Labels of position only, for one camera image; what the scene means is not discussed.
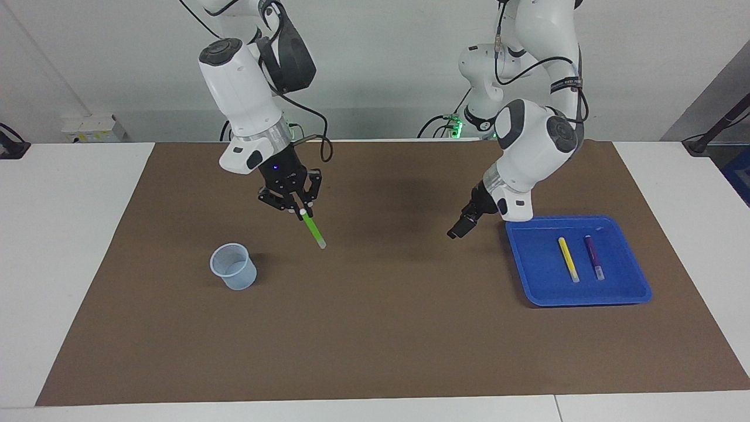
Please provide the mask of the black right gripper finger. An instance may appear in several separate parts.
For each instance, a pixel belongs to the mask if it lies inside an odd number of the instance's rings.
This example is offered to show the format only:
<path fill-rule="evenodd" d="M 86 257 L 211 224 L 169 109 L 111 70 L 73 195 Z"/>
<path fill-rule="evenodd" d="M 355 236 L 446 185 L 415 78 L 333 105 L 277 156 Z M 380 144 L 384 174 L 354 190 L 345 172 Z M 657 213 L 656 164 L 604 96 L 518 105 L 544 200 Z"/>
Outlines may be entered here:
<path fill-rule="evenodd" d="M 316 200 L 316 198 L 319 196 L 319 190 L 321 189 L 322 185 L 322 172 L 321 170 L 309 170 L 307 176 L 309 181 L 308 187 L 302 189 L 300 200 L 303 203 L 303 208 L 306 211 L 306 215 L 313 218 L 313 201 Z"/>
<path fill-rule="evenodd" d="M 258 199 L 268 206 L 281 211 L 294 213 L 294 198 L 292 195 L 276 195 L 271 190 L 260 190 Z"/>

